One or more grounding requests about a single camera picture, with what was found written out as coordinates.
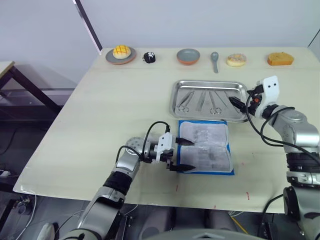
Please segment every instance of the bowl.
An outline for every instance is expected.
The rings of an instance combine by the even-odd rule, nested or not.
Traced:
[[[192,65],[199,60],[200,52],[193,48],[184,48],[177,52],[176,58],[184,65]]]

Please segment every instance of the gray spoon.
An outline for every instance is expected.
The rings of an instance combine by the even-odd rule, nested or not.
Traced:
[[[219,58],[219,54],[216,51],[214,51],[213,53],[211,53],[210,57],[213,62],[213,71],[217,74],[218,73],[217,61]]]

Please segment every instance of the wall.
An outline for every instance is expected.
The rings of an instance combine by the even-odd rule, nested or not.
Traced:
[[[0,61],[39,88],[74,88],[98,55],[72,0],[1,0],[0,34]]]
[[[83,0],[104,47],[308,46],[319,0]]]
[[[317,34],[309,48],[320,61],[320,32]]]

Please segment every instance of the stainless steel tray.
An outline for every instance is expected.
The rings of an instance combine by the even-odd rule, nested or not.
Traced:
[[[183,111],[179,106],[191,92],[193,93],[187,104],[188,111]],[[201,95],[204,94],[204,102],[200,110],[199,102],[201,102]],[[213,111],[210,94],[216,109],[220,108],[220,114],[213,114],[215,111]],[[180,80],[173,86],[169,110],[177,119],[246,122],[247,116],[231,104],[229,97],[237,97],[245,103],[247,88],[242,83],[235,81]]]

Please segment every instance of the beige tabletop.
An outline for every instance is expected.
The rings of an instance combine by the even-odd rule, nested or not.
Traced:
[[[0,78],[15,64],[14,61],[0,61]]]
[[[169,113],[178,80],[237,81],[248,89],[277,75],[279,105],[294,106],[320,129],[320,63],[304,47],[197,48],[199,61],[191,66],[176,59],[178,48],[137,48],[137,57],[125,65],[105,60],[103,49],[76,87],[14,186],[16,192],[91,200],[114,167],[118,148],[131,137],[144,137],[155,121],[166,121],[177,133],[178,121]],[[156,62],[142,61],[153,51]],[[219,53],[219,73],[213,72],[210,53]],[[287,52],[289,66],[269,66],[267,55]],[[247,64],[229,67],[226,57],[247,56]],[[262,121],[253,119],[260,126]],[[261,212],[268,199],[282,193],[286,155],[280,147],[265,145],[249,123],[229,123],[229,142],[235,176],[181,174],[164,163],[142,163],[126,202],[162,206]],[[154,129],[162,134],[163,127]],[[265,134],[279,138],[266,127]],[[277,200],[270,212],[283,213]]]

